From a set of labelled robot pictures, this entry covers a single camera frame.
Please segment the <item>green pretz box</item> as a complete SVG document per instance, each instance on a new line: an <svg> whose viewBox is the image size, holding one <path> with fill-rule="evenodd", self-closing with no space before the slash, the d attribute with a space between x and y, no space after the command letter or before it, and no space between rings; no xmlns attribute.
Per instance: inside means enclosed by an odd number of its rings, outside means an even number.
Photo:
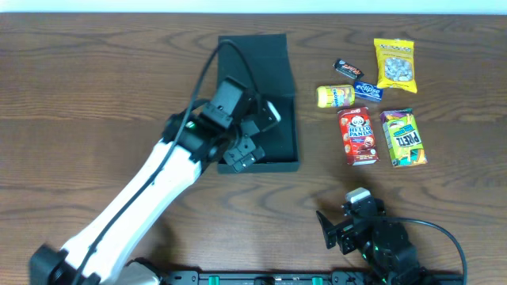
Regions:
<svg viewBox="0 0 507 285"><path fill-rule="evenodd" d="M380 119L395 168L428 163L412 108L384 111Z"/></svg>

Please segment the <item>black gift box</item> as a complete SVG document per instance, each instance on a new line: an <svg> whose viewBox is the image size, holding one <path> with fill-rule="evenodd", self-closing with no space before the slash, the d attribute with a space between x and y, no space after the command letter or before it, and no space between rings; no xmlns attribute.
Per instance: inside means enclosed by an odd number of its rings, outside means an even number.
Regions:
<svg viewBox="0 0 507 285"><path fill-rule="evenodd" d="M252 140L265 156L243 170L244 173L288 173L299 169L298 127L295 114L295 83L284 34L219 36L230 40L245 56L258 91L270 101L281 121Z"/></svg>

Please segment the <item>yellow snack bag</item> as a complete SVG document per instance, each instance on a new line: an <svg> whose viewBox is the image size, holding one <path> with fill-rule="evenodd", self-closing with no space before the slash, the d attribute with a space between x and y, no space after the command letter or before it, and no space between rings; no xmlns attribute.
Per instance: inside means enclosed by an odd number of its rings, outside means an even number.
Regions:
<svg viewBox="0 0 507 285"><path fill-rule="evenodd" d="M403 89L417 93L412 40L375 38L379 89Z"/></svg>

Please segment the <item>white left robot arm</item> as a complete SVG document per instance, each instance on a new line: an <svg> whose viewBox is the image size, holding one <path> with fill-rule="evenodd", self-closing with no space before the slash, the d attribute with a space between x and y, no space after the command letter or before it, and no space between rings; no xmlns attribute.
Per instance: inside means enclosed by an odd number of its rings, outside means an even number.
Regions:
<svg viewBox="0 0 507 285"><path fill-rule="evenodd" d="M117 197L60 250L42 245L29 260L31 284L114 284L163 211L213 162L241 172L263 158L252 136L278 124L274 105L226 78L211 100L166 121L161 139Z"/></svg>

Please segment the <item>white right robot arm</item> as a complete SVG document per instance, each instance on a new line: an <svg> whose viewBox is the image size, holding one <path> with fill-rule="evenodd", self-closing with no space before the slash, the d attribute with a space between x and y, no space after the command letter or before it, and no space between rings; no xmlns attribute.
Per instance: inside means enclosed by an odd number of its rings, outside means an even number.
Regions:
<svg viewBox="0 0 507 285"><path fill-rule="evenodd" d="M321 211L316 215L326 247L338 246L342 254L357 251L382 284L439 284L419 263L418 253L404 225L387 220L384 202L372 196L342 205L349 217L334 225Z"/></svg>

